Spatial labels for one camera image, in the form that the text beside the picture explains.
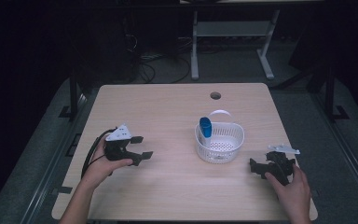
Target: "metal frame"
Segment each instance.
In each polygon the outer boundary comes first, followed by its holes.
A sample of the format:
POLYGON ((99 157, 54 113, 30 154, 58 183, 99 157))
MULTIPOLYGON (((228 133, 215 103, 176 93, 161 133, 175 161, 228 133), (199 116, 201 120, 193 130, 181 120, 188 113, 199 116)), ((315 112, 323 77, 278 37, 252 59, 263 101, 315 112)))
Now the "metal frame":
POLYGON ((263 66, 267 79, 274 75, 267 60, 267 51, 275 30, 280 10, 275 10, 270 21, 198 21, 194 11, 193 46, 191 51, 191 78, 199 79, 199 63, 197 58, 197 37, 199 36, 265 36, 266 41, 257 56, 263 66))

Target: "human hand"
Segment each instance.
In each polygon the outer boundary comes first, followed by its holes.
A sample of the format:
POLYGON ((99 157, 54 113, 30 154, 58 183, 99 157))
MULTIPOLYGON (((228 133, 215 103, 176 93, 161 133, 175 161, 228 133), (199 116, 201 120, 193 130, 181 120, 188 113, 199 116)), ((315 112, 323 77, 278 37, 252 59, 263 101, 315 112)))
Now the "human hand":
POLYGON ((96 189, 109 175, 116 169, 132 164, 131 159, 121 161, 110 161, 104 156, 104 148, 106 136, 103 137, 92 155, 89 168, 80 181, 80 184, 89 188, 96 189))
POLYGON ((278 194, 279 201, 293 224, 310 222, 310 186, 305 173, 293 164, 293 181, 283 186, 270 173, 266 173, 268 182, 278 194))

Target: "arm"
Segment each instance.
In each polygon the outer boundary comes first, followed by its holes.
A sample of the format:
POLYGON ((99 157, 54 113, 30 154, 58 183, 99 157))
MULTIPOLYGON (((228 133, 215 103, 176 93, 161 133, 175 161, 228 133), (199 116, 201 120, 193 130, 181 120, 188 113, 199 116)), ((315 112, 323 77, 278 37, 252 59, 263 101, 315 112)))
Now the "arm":
POLYGON ((310 186, 307 176, 293 164, 292 183, 283 186, 272 174, 266 173, 268 182, 278 194, 279 201, 293 224, 310 224, 310 186))
POLYGON ((87 172, 76 187, 71 201, 60 220, 61 224, 86 223, 94 190, 117 168, 131 165, 132 160, 109 161, 103 155, 105 146, 103 138, 97 146, 87 172))

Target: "gray carpet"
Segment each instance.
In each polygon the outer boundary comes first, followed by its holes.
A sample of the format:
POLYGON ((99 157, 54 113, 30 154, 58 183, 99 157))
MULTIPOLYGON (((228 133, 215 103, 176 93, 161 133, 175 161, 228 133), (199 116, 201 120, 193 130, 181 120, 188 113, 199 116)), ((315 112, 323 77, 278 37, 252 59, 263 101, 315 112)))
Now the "gray carpet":
MULTIPOLYGON (((274 80, 264 77, 255 54, 258 45, 252 43, 215 54, 201 54, 200 79, 196 82, 264 82, 269 86, 276 85, 298 73, 288 65, 294 46, 295 43, 271 44, 268 59, 276 76, 274 80)), ((189 62, 189 54, 181 56, 189 62)), ((170 83, 188 69, 183 61, 170 59, 157 60, 149 65, 156 70, 152 83, 170 83)), ((358 183, 334 133, 338 128, 358 159, 358 107, 348 90, 337 82, 336 103, 344 107, 351 119, 331 124, 320 105, 324 93, 307 93, 307 81, 304 78, 284 91, 272 91, 271 95, 292 147, 301 150, 297 159, 308 175, 319 212, 314 223, 358 223, 358 183)), ((195 81, 188 75, 181 82, 195 81)), ((143 83, 143 80, 138 77, 133 83, 143 83)), ((81 104, 76 119, 69 122, 69 119, 58 118, 62 107, 69 105, 69 83, 65 81, 62 84, 0 194, 0 224, 57 223, 51 217, 51 210, 57 198, 56 190, 61 186, 72 159, 65 155, 68 150, 70 153, 75 150, 76 147, 71 145, 84 128, 97 92, 98 87, 88 92, 87 101, 81 104), (49 169, 50 165, 54 165, 54 169, 49 169)))

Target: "wrist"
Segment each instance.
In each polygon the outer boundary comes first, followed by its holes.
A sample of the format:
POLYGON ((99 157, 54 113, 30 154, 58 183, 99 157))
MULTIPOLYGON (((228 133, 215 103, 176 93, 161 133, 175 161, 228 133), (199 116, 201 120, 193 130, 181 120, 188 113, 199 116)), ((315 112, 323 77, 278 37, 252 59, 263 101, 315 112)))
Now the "wrist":
POLYGON ((310 224, 312 222, 310 221, 309 217, 291 217, 290 223, 292 223, 292 224, 310 224))
POLYGON ((83 178, 80 180, 79 184, 77 185, 77 188, 79 190, 82 190, 87 193, 93 193, 95 189, 97 189, 98 186, 93 184, 91 181, 89 181, 87 178, 83 178))

